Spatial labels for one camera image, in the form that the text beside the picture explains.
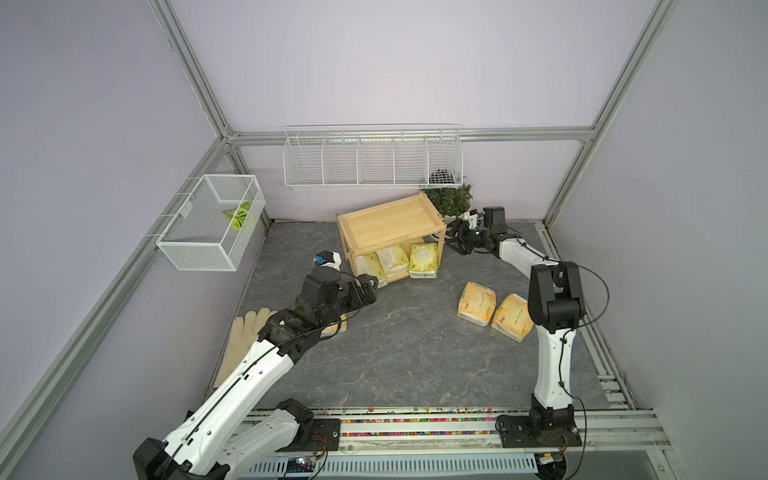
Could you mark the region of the green tissue pack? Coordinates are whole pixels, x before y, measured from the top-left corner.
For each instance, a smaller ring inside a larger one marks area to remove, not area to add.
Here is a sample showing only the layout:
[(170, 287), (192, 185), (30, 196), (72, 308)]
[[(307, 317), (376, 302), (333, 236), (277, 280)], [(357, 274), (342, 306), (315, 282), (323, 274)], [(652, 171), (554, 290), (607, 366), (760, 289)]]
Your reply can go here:
[(401, 244), (377, 250), (376, 255), (388, 281), (406, 275), (409, 270), (409, 256)]
[(435, 279), (438, 273), (439, 250), (436, 243), (416, 243), (411, 246), (409, 277)]
[(355, 267), (357, 274), (367, 274), (377, 278), (378, 287), (383, 288), (388, 285), (388, 277), (376, 252), (355, 258)]

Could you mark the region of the wooden two-tier shelf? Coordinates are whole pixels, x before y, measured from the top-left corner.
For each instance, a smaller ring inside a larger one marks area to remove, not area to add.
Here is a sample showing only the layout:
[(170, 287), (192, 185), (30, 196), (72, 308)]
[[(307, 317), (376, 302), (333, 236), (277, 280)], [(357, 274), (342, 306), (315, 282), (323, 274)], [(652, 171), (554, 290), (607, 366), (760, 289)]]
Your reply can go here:
[(359, 273), (356, 259), (400, 245), (407, 254), (414, 244), (437, 238), (436, 278), (443, 254), (447, 225), (433, 203), (424, 193), (383, 203), (337, 217), (343, 256), (354, 274)]

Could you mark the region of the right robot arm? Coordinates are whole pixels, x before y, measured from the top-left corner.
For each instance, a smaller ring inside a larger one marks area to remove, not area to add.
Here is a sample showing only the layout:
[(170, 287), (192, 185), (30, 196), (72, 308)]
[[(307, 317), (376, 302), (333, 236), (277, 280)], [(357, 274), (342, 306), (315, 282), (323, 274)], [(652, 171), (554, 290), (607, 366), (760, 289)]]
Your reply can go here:
[(538, 374), (529, 422), (538, 430), (575, 426), (571, 358), (576, 331), (586, 315), (580, 267), (550, 258), (506, 222), (500, 206), (470, 210), (447, 226), (457, 253), (490, 253), (529, 279), (527, 308), (538, 337)]

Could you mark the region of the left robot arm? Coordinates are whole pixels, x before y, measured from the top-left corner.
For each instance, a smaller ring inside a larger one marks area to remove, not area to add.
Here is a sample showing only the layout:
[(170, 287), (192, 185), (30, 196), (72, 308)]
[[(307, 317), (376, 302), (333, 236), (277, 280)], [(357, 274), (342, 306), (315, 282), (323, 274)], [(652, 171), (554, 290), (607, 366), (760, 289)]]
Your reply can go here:
[(164, 439), (133, 454), (140, 479), (237, 479), (263, 458), (311, 436), (313, 413), (288, 399), (243, 433), (237, 430), (267, 391), (322, 339), (322, 332), (376, 300), (377, 277), (317, 266), (292, 307), (274, 313), (218, 389)]

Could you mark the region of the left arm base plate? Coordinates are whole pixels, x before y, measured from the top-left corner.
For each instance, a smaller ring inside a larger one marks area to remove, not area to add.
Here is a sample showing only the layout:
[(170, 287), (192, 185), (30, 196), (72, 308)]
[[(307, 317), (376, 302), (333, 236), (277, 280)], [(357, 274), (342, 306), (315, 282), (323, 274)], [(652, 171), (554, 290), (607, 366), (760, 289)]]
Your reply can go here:
[(341, 421), (337, 418), (320, 417), (301, 424), (294, 440), (278, 449), (278, 453), (323, 451), (339, 449)]

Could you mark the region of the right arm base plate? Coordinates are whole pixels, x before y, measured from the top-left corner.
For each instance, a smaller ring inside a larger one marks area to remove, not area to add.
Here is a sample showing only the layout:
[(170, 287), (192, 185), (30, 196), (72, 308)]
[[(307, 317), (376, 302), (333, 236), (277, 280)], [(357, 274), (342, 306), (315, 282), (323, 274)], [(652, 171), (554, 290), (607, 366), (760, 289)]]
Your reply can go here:
[(551, 448), (581, 447), (583, 439), (570, 411), (556, 410), (540, 416), (500, 415), (495, 419), (495, 429), (503, 448)]

